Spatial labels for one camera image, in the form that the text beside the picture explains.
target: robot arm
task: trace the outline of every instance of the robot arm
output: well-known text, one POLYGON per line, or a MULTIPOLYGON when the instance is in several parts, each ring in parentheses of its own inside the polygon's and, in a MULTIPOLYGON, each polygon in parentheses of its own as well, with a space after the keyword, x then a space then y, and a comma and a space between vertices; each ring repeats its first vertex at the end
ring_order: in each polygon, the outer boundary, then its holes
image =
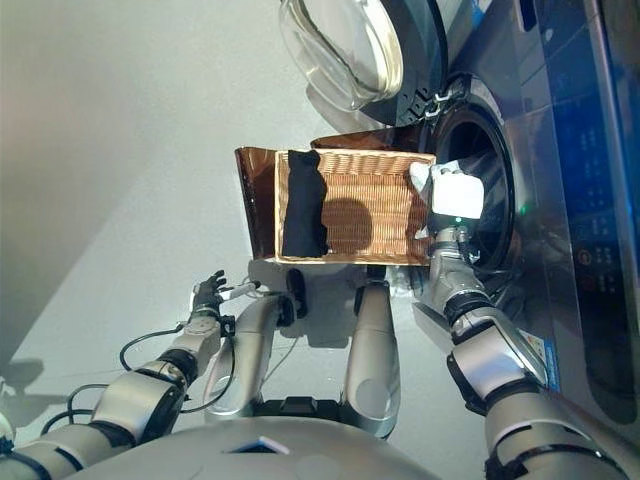
POLYGON ((233 335, 233 318, 220 315, 220 304, 256 288, 220 290, 223 274, 196 286, 182 335, 156 360, 111 383, 88 424, 63 426, 0 456, 0 478, 65 478, 169 433, 187 389, 220 349, 220 337, 233 335))
POLYGON ((487 478, 627 478, 549 395, 542 361, 486 295, 467 242, 465 227, 438 232, 431 294, 451 328, 449 371, 486 417, 487 478))

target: wicker basket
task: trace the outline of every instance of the wicker basket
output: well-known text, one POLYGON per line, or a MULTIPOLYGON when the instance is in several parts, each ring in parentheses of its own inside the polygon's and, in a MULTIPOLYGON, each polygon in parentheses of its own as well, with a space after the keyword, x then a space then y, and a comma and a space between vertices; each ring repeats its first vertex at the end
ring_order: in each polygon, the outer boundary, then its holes
POLYGON ((329 253, 319 258, 282 255, 289 199, 286 151, 276 153, 275 259, 282 263, 426 265, 427 240, 415 240, 427 207, 411 186, 409 165, 435 163, 434 155, 378 150, 318 149, 327 184, 322 223, 329 253))

